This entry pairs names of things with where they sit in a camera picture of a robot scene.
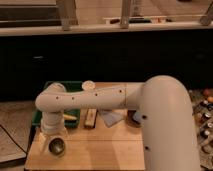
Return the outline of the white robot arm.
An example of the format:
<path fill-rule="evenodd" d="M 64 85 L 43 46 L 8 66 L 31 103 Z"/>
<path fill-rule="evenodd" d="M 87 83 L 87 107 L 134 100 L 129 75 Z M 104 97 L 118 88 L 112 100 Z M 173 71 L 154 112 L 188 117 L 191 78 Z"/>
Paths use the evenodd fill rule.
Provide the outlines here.
<path fill-rule="evenodd" d="M 80 92 L 68 92 L 53 83 L 37 96 L 35 104 L 46 114 L 85 108 L 137 110 L 143 118 L 146 171 L 200 171 L 190 96 L 171 76 Z"/>

